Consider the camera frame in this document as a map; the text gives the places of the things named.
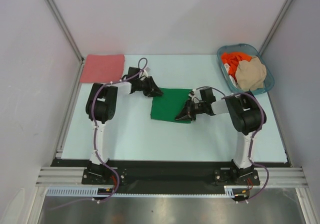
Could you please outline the green t shirt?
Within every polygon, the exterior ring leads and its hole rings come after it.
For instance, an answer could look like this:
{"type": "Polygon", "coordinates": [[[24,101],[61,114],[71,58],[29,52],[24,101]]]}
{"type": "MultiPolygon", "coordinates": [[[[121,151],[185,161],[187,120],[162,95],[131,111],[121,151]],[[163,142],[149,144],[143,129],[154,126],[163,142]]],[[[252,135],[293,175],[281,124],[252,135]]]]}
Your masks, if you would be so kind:
{"type": "Polygon", "coordinates": [[[151,119],[190,124],[191,121],[176,121],[175,117],[182,111],[191,89],[160,88],[160,90],[163,96],[154,97],[152,100],[151,119]]]}

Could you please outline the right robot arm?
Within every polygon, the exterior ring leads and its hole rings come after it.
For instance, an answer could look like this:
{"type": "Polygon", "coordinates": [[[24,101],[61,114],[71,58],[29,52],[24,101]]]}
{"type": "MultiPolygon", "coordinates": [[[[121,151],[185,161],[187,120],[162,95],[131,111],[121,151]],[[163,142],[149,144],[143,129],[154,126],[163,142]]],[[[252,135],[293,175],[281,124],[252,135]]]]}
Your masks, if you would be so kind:
{"type": "Polygon", "coordinates": [[[242,185],[254,172],[252,159],[254,139],[267,121],[266,114],[254,95],[248,91],[216,100],[215,88],[204,86],[193,89],[181,112],[175,116],[176,121],[194,121],[198,114],[216,116],[229,114],[233,127],[237,131],[237,145],[232,167],[226,179],[215,177],[217,181],[233,181],[242,185]]]}

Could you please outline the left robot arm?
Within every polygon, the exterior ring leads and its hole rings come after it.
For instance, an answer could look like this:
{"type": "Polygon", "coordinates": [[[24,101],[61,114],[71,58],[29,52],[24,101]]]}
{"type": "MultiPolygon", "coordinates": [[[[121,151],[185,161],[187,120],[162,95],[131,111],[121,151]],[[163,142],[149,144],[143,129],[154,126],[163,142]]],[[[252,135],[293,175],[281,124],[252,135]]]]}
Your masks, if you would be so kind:
{"type": "Polygon", "coordinates": [[[107,168],[110,156],[104,151],[104,132],[107,121],[116,113],[119,95],[130,95],[140,91],[146,97],[161,97],[163,92],[145,69],[130,67],[128,74],[118,81],[106,84],[94,83],[86,103],[86,113],[93,124],[93,148],[87,167],[88,176],[100,184],[110,180],[112,171],[107,168]]]}

